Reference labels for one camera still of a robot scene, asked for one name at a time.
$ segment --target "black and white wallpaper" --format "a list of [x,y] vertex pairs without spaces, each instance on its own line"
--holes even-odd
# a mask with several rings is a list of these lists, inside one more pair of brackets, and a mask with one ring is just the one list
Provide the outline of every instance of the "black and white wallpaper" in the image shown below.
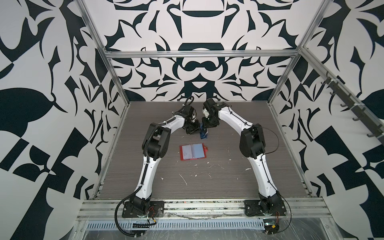
[[109,51],[295,49],[321,0],[86,0]]
[[384,146],[300,58],[273,102],[288,144],[344,237],[384,237]]
[[381,119],[384,119],[383,20],[382,0],[335,0],[307,45]]
[[112,60],[131,101],[268,100],[290,57]]
[[72,0],[0,2],[1,239],[67,239],[124,109]]

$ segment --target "black mounting plate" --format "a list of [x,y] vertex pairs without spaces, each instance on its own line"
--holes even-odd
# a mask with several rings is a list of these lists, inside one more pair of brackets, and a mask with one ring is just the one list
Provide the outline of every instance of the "black mounting plate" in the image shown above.
[[266,216],[266,215],[276,215],[276,212],[279,212],[280,216],[285,216],[285,206],[284,202],[282,201],[281,204],[276,206],[269,214],[263,213],[263,211],[260,208],[259,205],[260,200],[244,200],[244,206],[245,206],[245,214],[248,217],[253,216]]
[[[153,207],[153,210],[155,211],[152,213],[152,211],[149,213],[149,217],[158,217],[160,214],[162,214],[162,210],[164,209],[164,202],[163,201],[150,201],[149,202],[149,208]],[[124,208],[122,211],[122,217],[123,218],[132,218],[132,217],[139,217],[137,214],[133,213],[133,205],[130,201],[126,201],[124,203]]]

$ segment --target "brown wood grain surface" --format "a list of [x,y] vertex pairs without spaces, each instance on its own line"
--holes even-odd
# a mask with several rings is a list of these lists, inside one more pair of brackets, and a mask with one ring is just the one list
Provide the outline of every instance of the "brown wood grain surface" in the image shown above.
[[[259,123],[278,134],[279,149],[266,157],[275,185],[284,197],[307,196],[292,159],[281,139],[266,102],[233,102],[232,110],[244,119]],[[100,199],[122,199],[132,193],[139,181],[143,161],[141,144],[150,123],[169,119],[180,102],[132,102],[109,165]],[[202,102],[192,103],[201,122]],[[278,140],[264,129],[266,151],[273,151]],[[208,138],[187,135],[180,128],[169,142],[152,186],[152,198],[243,198],[258,197],[258,185],[252,167],[239,150],[240,136],[227,123],[209,128]],[[204,143],[207,158],[180,160],[179,146]]]

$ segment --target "patterned wall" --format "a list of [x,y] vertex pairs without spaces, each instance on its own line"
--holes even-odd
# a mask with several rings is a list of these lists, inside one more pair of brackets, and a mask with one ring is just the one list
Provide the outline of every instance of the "patterned wall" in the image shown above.
[[[335,0],[309,49],[383,119],[384,3]],[[312,190],[344,237],[384,237],[384,146],[301,58],[273,103]]]
[[86,0],[110,51],[296,48],[320,2]]
[[134,58],[112,64],[129,100],[268,100],[289,57]]
[[1,1],[0,21],[1,239],[66,239],[124,103],[72,0]]
[[384,119],[384,3],[335,0],[309,50],[346,86]]

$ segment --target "white scratch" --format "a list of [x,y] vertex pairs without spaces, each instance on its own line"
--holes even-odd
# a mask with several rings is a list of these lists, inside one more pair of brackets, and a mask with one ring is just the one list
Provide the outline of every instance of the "white scratch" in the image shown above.
[[180,177],[184,180],[185,184],[188,186],[187,182],[185,181],[185,179],[183,178],[183,176],[181,176],[181,174],[179,174]]

